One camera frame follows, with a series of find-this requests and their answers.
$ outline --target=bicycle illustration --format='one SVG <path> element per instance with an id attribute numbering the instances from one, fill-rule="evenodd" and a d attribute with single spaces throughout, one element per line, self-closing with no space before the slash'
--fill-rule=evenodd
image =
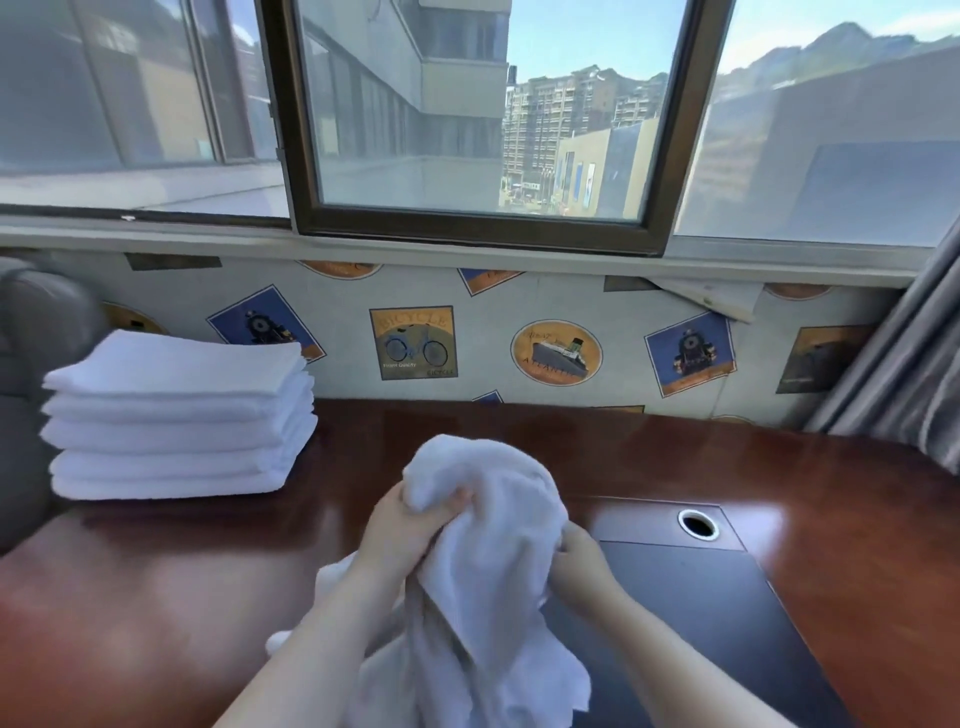
<path id="1" fill-rule="evenodd" d="M 430 338 L 429 328 L 424 328 L 419 337 L 415 337 L 416 332 L 411 329 L 411 327 L 400 327 L 387 337 L 383 344 L 387 356 L 394 361 L 403 361 L 415 359 L 422 353 L 426 363 L 431 367 L 442 367 L 448 359 L 446 347 Z"/>

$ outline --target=window glass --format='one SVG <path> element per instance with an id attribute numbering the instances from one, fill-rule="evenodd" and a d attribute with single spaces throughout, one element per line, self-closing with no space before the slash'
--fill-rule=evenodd
<path id="1" fill-rule="evenodd" d="M 677 232 L 935 246 L 960 214 L 960 4 L 738 0 Z"/>
<path id="2" fill-rule="evenodd" d="M 313 38 L 307 39 L 306 62 L 311 72 L 310 111 L 319 151 L 322 155 L 336 156 L 340 153 L 337 139 L 337 116 L 333 104 L 333 70 L 330 67 L 330 52 Z"/>
<path id="3" fill-rule="evenodd" d="M 0 205 L 286 217 L 254 3 L 231 27 L 227 1 L 0 3 Z"/>
<path id="4" fill-rule="evenodd" d="M 253 157 L 253 140 L 227 6 L 218 0 L 192 0 L 191 7 L 200 36 L 197 65 L 205 73 L 209 102 L 216 109 L 214 134 L 225 158 L 249 159 Z"/>
<path id="5" fill-rule="evenodd" d="M 425 56 L 469 61 L 505 61 L 509 15 L 423 8 L 418 41 Z"/>
<path id="6" fill-rule="evenodd" d="M 341 143 L 337 158 L 318 159 L 324 202 L 636 219 L 685 0 L 489 5 L 300 0 L 311 92 L 321 71 L 307 60 L 309 39 L 333 60 L 324 104 Z M 312 133 L 322 133 L 317 121 Z M 347 143 L 352 135 L 363 142 Z M 374 156 L 383 163 L 351 161 Z M 589 205 L 570 199 L 577 165 L 593 165 Z"/>
<path id="7" fill-rule="evenodd" d="M 263 43 L 253 0 L 227 0 L 233 47 L 243 84 L 247 117 L 258 159 L 276 159 L 276 130 L 270 116 L 270 88 L 263 62 Z"/>
<path id="8" fill-rule="evenodd" d="M 74 7 L 124 161 L 213 160 L 180 6 L 75 0 Z"/>
<path id="9" fill-rule="evenodd" d="M 0 80 L 0 182 L 120 167 L 66 0 L 0 4 Z"/>

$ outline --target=wallpaper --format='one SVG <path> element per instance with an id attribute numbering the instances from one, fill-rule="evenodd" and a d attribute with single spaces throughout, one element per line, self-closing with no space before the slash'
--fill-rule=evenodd
<path id="1" fill-rule="evenodd" d="M 756 320 L 644 279 L 52 252 L 118 327 L 297 341 L 320 398 L 483 400 L 800 427 L 900 295 L 769 284 Z"/>

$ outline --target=concrete building facade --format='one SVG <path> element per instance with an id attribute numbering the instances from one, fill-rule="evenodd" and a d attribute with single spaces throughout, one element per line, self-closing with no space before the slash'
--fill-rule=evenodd
<path id="1" fill-rule="evenodd" d="M 510 7 L 300 3 L 326 201 L 496 210 Z"/>

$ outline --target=high-rise apartment building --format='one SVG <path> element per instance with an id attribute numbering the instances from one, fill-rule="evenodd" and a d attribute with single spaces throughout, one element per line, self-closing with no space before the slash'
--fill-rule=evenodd
<path id="1" fill-rule="evenodd" d="M 540 199 L 549 197 L 560 141 L 609 129 L 618 100 L 643 84 L 593 65 L 510 87 L 503 123 L 503 175 L 508 184 L 539 192 L 534 196 Z"/>

